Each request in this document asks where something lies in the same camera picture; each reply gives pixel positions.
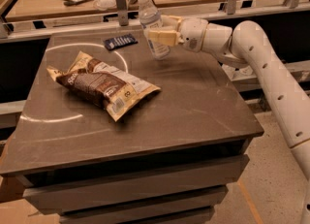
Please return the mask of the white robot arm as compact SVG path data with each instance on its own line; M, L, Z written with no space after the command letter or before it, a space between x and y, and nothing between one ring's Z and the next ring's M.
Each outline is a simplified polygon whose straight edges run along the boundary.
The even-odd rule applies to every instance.
M235 68L251 67L295 161L310 182L310 98L275 53L258 23L235 28L201 18L164 16L161 27L144 30L161 45L203 51Z

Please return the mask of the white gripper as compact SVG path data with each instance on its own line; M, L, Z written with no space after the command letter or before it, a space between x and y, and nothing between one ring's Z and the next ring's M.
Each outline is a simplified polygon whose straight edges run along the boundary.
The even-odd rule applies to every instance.
M181 44L185 49L199 52L208 21L201 18L184 19L181 16L161 16L162 26L170 30L150 29L147 38L153 42L174 47Z

